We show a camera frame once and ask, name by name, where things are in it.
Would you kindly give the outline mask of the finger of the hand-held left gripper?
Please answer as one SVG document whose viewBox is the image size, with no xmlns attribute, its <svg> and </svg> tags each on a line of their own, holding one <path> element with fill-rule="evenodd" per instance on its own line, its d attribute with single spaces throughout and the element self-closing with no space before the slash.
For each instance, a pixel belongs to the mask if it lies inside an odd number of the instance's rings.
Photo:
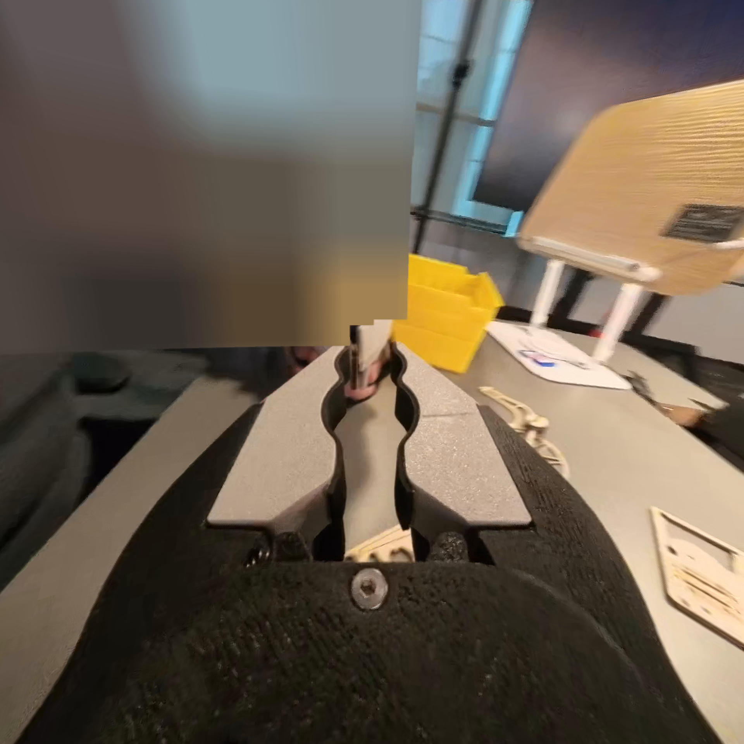
<svg viewBox="0 0 744 744">
<path fill-rule="evenodd" d="M 350 388 L 375 388 L 391 355 L 393 321 L 350 326 Z"/>
</svg>

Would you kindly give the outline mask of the white panel stand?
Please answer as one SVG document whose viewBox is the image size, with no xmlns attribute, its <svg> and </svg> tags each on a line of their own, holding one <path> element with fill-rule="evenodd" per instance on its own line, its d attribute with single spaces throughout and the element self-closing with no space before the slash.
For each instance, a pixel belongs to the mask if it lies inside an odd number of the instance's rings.
<svg viewBox="0 0 744 744">
<path fill-rule="evenodd" d="M 631 383 L 610 369 L 608 361 L 636 307 L 643 286 L 658 279 L 661 273 L 650 265 L 621 257 L 600 256 L 599 260 L 599 263 L 590 267 L 609 269 L 610 275 L 622 281 L 622 284 L 591 353 L 548 329 L 549 310 L 565 268 L 565 261 L 555 257 L 547 261 L 528 323 L 521 325 L 492 321 L 487 325 L 487 334 L 526 371 L 547 382 L 630 390 Z"/>
</svg>

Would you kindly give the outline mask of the person's left hand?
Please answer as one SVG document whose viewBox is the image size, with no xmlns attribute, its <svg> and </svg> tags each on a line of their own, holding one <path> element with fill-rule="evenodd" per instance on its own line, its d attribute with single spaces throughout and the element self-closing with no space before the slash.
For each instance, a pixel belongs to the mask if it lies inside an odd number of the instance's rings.
<svg viewBox="0 0 744 744">
<path fill-rule="evenodd" d="M 357 378 L 358 385 L 353 386 L 351 382 L 344 386 L 344 395 L 351 405 L 363 402 L 374 396 L 380 385 L 380 381 L 386 377 L 389 371 L 389 364 L 382 359 L 378 359 L 370 364 L 364 371 L 360 372 Z"/>
</svg>

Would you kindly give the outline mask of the black tripod pole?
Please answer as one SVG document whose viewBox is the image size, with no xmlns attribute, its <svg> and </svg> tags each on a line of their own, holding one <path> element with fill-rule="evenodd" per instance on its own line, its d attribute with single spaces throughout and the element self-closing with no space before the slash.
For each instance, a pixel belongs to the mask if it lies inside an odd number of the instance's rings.
<svg viewBox="0 0 744 744">
<path fill-rule="evenodd" d="M 472 67 L 472 53 L 477 40 L 481 16 L 485 1 L 468 1 L 463 21 L 460 26 L 460 36 L 455 48 L 455 56 L 450 64 L 444 106 L 437 115 L 439 123 L 429 168 L 426 172 L 423 196 L 412 209 L 415 220 L 412 254 L 419 255 L 423 246 L 426 229 L 432 216 L 432 205 L 436 197 L 437 188 L 443 170 L 443 163 L 450 142 L 452 125 L 458 110 L 460 94 L 464 83 L 468 79 Z"/>
</svg>

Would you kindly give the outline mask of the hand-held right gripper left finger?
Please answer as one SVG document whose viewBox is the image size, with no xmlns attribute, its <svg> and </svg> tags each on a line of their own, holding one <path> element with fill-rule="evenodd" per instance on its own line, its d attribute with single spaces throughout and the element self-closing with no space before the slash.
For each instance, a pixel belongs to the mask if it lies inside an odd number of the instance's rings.
<svg viewBox="0 0 744 744">
<path fill-rule="evenodd" d="M 335 389 L 344 393 L 338 362 L 345 350 L 328 348 L 265 398 L 210 509 L 210 526 L 300 530 L 323 504 L 342 460 L 322 407 Z"/>
</svg>

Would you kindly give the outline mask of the wooden part sheet with curved cutouts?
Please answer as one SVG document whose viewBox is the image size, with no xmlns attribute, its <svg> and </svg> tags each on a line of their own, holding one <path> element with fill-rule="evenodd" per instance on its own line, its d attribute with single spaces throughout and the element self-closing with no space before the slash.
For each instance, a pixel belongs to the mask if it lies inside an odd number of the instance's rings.
<svg viewBox="0 0 744 744">
<path fill-rule="evenodd" d="M 414 563 L 410 530 L 395 526 L 348 549 L 344 561 L 352 563 Z"/>
</svg>

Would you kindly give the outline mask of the yellow plastic bin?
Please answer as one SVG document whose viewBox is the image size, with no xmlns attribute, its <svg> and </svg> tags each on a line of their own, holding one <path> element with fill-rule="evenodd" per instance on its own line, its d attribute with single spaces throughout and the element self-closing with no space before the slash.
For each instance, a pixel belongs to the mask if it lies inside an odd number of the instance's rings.
<svg viewBox="0 0 744 744">
<path fill-rule="evenodd" d="M 489 274 L 412 254 L 407 317 L 393 322 L 392 339 L 432 367 L 463 374 L 504 304 Z"/>
</svg>

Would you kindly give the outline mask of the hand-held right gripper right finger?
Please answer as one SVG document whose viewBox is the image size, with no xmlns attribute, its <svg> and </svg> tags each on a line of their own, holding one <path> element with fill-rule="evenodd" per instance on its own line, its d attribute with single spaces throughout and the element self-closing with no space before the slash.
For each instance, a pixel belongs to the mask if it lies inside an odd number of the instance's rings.
<svg viewBox="0 0 744 744">
<path fill-rule="evenodd" d="M 394 344 L 396 513 L 413 530 L 523 528 L 531 516 L 475 399 Z"/>
</svg>

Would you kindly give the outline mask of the rectangular wooden part sheet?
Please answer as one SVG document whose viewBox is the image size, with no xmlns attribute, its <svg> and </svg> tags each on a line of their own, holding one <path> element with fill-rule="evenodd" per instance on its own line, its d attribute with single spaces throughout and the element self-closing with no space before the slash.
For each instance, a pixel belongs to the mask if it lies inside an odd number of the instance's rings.
<svg viewBox="0 0 744 744">
<path fill-rule="evenodd" d="M 667 601 L 742 649 L 742 550 L 657 507 L 649 516 Z"/>
</svg>

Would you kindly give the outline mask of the tan board panel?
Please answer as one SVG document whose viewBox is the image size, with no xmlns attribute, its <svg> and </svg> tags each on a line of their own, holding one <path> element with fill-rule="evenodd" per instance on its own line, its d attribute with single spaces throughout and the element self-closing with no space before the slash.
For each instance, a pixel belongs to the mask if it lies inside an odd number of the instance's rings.
<svg viewBox="0 0 744 744">
<path fill-rule="evenodd" d="M 516 242 L 663 295 L 742 279 L 743 81 L 597 115 L 555 167 Z"/>
</svg>

